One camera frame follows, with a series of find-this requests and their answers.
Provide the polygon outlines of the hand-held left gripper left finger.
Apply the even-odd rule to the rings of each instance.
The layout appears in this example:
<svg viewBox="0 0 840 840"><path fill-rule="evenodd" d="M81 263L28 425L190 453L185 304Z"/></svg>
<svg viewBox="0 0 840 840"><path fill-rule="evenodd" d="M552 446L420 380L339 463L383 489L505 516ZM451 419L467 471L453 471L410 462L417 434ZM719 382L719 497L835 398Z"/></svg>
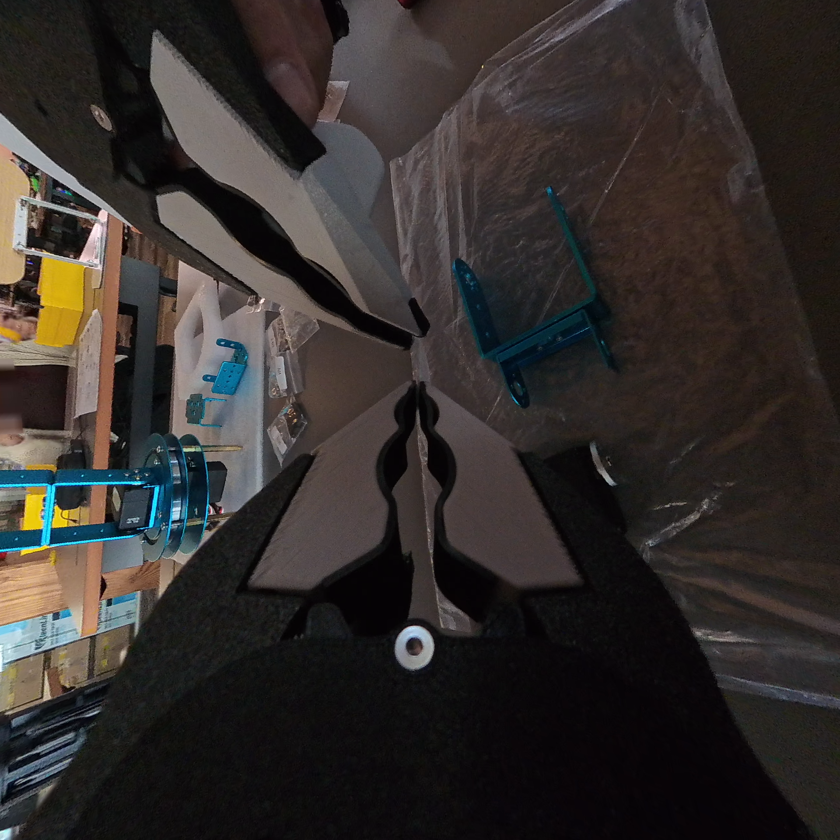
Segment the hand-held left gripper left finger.
<svg viewBox="0 0 840 840"><path fill-rule="evenodd" d="M365 566L403 563L394 490L408 468L417 386L399 385L312 453L248 588L314 593Z"/></svg>

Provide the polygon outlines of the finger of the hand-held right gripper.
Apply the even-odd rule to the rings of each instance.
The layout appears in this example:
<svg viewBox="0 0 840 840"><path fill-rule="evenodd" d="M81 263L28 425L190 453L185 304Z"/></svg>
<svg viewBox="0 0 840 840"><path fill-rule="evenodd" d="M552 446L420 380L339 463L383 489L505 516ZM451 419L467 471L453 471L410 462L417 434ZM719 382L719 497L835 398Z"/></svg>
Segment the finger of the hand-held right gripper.
<svg viewBox="0 0 840 840"><path fill-rule="evenodd" d="M384 179L373 143L342 122L318 122L314 150L302 171L280 158L226 103L187 58L155 31L151 87L176 141L195 164L170 185L221 185L253 201L299 253L333 274L369 313L423 337L428 322L371 221Z"/></svg>
<svg viewBox="0 0 840 840"><path fill-rule="evenodd" d="M411 329L363 310L245 196L221 185L169 185L155 205L163 228L258 296L394 348L412 346Z"/></svg>

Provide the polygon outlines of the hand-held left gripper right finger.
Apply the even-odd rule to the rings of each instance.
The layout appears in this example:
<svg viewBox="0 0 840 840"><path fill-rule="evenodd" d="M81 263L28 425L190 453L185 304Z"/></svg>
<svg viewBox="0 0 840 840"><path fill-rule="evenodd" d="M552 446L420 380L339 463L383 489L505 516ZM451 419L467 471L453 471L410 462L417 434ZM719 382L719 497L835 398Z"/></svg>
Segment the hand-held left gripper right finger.
<svg viewBox="0 0 840 840"><path fill-rule="evenodd" d="M443 592L551 592L583 578L518 451L438 388L419 391Z"/></svg>

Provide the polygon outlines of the blue long-armed U bracket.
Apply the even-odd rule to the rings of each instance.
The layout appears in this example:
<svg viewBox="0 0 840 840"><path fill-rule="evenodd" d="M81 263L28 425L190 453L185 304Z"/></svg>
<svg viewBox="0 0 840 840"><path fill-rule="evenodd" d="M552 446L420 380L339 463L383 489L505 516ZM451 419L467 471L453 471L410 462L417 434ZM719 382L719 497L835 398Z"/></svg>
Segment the blue long-armed U bracket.
<svg viewBox="0 0 840 840"><path fill-rule="evenodd" d="M563 231L565 242L569 246L574 265L584 282L586 295L582 301L538 326L502 341L475 271L462 259L455 259L451 269L479 356L497 364L507 392L521 409L530 405L529 389L522 370L581 341L591 340L606 368L618 372L616 358L602 330L602 323L612 316L612 312L595 285L581 243L564 205L551 186L547 187L546 193Z"/></svg>

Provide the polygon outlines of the large clear plastic bag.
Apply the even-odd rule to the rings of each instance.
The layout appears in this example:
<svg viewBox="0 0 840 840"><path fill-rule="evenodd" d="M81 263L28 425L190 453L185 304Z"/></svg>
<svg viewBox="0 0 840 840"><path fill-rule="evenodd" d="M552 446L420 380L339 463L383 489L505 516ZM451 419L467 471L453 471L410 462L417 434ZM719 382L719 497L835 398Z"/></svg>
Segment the large clear plastic bag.
<svg viewBox="0 0 840 840"><path fill-rule="evenodd" d="M838 419L703 2L579 2L489 59L391 162L421 376L522 451L597 445L627 537L728 688L838 708ZM583 300L612 312L522 370L480 357Z"/></svg>

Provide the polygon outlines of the grey desk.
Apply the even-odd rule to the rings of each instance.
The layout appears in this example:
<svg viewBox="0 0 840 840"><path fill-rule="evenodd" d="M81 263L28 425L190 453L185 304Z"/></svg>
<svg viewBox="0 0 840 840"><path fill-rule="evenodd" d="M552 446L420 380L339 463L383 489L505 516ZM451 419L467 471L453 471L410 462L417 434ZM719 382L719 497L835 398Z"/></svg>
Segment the grey desk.
<svg viewBox="0 0 840 840"><path fill-rule="evenodd" d="M486 60L566 2L347 2L332 75L343 117L386 161L409 151ZM838 2L708 2L722 64L758 157L826 384L838 405ZM326 325L306 347L309 451L410 373L408 356ZM838 711L728 692L783 793L838 838Z"/></svg>

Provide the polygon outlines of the person's right hand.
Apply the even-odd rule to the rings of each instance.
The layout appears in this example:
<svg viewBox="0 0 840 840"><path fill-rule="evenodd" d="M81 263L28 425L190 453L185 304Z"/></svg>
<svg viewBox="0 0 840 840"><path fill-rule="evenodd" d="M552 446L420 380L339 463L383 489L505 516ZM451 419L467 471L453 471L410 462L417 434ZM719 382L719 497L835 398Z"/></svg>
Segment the person's right hand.
<svg viewBox="0 0 840 840"><path fill-rule="evenodd" d="M233 1L272 89L313 128L327 96L333 37L320 1Z"/></svg>

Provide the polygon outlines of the white foam block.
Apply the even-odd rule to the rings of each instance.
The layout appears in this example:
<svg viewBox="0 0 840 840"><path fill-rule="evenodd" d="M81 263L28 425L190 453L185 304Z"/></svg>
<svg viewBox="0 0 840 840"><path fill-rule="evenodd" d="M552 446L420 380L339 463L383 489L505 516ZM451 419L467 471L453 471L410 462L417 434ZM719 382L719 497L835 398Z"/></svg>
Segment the white foam block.
<svg viewBox="0 0 840 840"><path fill-rule="evenodd" d="M201 380L221 363L226 338L214 280L206 280L192 296L174 333L175 366L188 379Z"/></svg>

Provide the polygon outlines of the grey side table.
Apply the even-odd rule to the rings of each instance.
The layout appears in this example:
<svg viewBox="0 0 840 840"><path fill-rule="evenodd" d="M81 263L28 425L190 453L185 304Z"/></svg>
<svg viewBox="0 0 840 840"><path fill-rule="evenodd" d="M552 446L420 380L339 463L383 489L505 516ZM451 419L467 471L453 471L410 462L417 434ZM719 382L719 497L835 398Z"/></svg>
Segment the grey side table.
<svg viewBox="0 0 840 840"><path fill-rule="evenodd" d="M160 297L176 296L176 279L161 268L129 256L121 257L117 353L145 366L154 362Z"/></svg>

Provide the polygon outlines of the pile of small hardware bags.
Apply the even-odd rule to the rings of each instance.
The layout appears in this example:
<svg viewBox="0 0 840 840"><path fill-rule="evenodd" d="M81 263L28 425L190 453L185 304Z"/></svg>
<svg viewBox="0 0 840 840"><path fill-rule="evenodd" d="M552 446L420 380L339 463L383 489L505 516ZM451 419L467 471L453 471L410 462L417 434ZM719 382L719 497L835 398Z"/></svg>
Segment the pile of small hardware bags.
<svg viewBox="0 0 840 840"><path fill-rule="evenodd" d="M266 433L282 466L308 424L298 402L305 389L301 350L318 332L319 322L258 295L249 296L247 306L250 313L273 316L265 332L266 389L269 400L279 407Z"/></svg>

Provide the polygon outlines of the white foam sheet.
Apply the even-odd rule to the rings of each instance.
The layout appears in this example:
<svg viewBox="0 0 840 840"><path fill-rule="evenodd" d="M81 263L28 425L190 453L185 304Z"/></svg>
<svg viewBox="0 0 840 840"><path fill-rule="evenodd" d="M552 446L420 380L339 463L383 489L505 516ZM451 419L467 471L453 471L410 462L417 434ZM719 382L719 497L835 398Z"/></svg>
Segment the white foam sheet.
<svg viewBox="0 0 840 840"><path fill-rule="evenodd" d="M183 262L178 270L175 327L202 283L214 280ZM176 436L194 434L203 445L238 446L236 451L214 452L208 456L209 460L226 465L227 478L220 505L225 513L232 513L242 508L266 484L266 316L263 313L250 313L243 294L216 284L226 339L240 342L246 347L247 368L236 394L222 396L213 394L212 385L204 383L203 378L194 380L179 375L175 366L171 431ZM230 359L231 355L231 350L223 350L220 364ZM220 364L211 375L217 373ZM219 424L221 427L197 427L186 423L186 400L196 393L225 400L209 403L205 414L205 422Z"/></svg>

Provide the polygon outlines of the yellow storage bin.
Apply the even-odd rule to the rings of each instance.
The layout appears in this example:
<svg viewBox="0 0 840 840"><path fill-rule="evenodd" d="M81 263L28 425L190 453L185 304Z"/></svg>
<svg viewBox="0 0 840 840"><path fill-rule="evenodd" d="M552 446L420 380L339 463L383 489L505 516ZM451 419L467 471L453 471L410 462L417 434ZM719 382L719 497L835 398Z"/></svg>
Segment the yellow storage bin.
<svg viewBox="0 0 840 840"><path fill-rule="evenodd" d="M86 301L100 279L99 268L43 258L38 277L40 310L35 342L53 349L73 345L86 311Z"/></svg>

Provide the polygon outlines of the blue short U bracket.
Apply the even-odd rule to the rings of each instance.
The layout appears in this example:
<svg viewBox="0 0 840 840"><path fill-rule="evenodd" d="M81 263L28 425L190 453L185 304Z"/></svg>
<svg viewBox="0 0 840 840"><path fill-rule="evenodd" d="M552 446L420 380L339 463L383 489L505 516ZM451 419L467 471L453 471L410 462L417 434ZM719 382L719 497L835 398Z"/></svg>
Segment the blue short U bracket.
<svg viewBox="0 0 840 840"><path fill-rule="evenodd" d="M244 377L249 359L248 351L242 343L225 338L217 339L216 346L231 350L232 355L220 364L216 374L205 374L203 382L212 385L213 394L233 396Z"/></svg>

